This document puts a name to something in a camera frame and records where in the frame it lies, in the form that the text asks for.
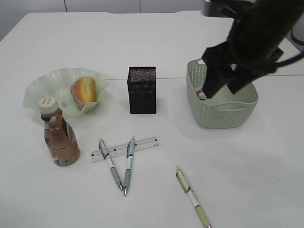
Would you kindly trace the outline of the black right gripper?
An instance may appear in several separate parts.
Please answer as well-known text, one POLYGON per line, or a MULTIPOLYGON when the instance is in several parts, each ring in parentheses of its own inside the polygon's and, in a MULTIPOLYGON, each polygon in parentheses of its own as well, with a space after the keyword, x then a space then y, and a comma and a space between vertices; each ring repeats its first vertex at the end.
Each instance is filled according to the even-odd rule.
POLYGON ((303 13, 302 0, 257 0, 240 13, 227 42, 208 47, 202 56, 207 66, 205 96, 212 98, 226 84, 235 94, 255 78, 302 59, 303 52, 279 61, 283 53, 278 46, 303 13))

